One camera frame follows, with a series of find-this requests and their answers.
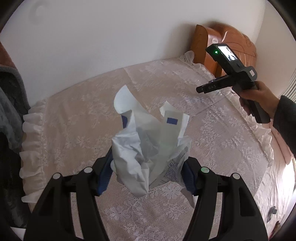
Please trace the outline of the dark sleeve forearm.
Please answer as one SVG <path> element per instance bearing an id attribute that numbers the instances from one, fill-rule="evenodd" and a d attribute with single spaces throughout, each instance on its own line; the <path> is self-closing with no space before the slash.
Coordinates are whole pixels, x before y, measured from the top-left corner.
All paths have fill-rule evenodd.
<path id="1" fill-rule="evenodd" d="M 295 157 L 296 154 L 296 105 L 288 97 L 282 95 L 273 118 L 273 126 L 281 134 L 283 140 Z"/>

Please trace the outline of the person right hand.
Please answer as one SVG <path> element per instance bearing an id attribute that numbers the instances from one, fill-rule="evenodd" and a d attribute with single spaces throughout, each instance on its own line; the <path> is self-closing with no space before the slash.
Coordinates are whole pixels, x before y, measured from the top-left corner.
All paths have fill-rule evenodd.
<path id="1" fill-rule="evenodd" d="M 255 84 L 257 89 L 242 90 L 240 92 L 240 105 L 246 111 L 247 115 L 250 115 L 251 111 L 243 99 L 256 101 L 268 113 L 270 118 L 273 119 L 280 100 L 262 81 L 255 81 Z"/>

